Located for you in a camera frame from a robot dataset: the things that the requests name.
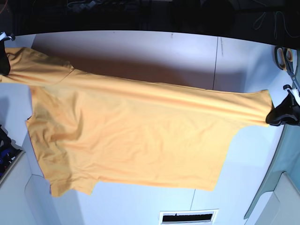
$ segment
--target t-shirt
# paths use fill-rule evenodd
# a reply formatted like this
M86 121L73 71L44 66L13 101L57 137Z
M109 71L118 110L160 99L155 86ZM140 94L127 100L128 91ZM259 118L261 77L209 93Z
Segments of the t-shirt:
M99 181L212 191L239 129L267 126L268 91L231 93L96 75L6 49L3 83L30 87L27 121L53 196Z

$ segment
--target yellow t-shirt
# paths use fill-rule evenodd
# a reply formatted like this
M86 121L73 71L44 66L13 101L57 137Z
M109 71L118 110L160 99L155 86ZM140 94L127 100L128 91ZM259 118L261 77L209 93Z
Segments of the yellow t-shirt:
M231 93L95 75L6 49L3 83L30 86L31 142L53 196L99 181L212 191L233 136L267 126L268 91Z

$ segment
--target white floor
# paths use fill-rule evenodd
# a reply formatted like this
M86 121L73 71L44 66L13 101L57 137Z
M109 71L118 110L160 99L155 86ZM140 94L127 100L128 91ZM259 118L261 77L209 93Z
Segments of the white floor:
M20 37L15 46L28 46L30 39L33 36ZM229 38L81 31L38 34L32 48L103 75L226 91L269 89L275 106L286 96L283 85L291 84L288 75L275 65L273 46ZM5 90L0 93L0 100L4 98L7 103L6 111L0 111L0 119L10 137L27 151L32 173L42 175L29 137L23 143L24 121L31 113L28 87L0 87ZM60 198L52 198L48 190L40 192L45 217L56 219L50 213L47 215L47 201L43 203L44 199L52 199L62 225L153 225L158 224L160 211L209 209L219 209L215 224L245 224L244 215L265 176L281 132L282 127L253 126L240 130L231 142L213 192L100 182L91 196L71 190ZM43 179L34 178L32 182L37 189L45 189Z

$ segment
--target scissors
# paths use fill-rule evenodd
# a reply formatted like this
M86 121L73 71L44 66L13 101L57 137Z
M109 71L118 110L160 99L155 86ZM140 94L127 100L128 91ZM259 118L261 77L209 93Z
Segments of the scissors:
M298 91L300 91L300 85L296 79L293 68L293 53L290 48L283 48L280 46L275 47L275 61L279 69L284 70L291 77L295 87Z

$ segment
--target floor vent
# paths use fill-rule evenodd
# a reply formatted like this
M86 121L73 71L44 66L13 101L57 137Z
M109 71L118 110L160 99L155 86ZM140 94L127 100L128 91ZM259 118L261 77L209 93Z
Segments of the floor vent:
M160 212L159 225L210 225L218 210Z

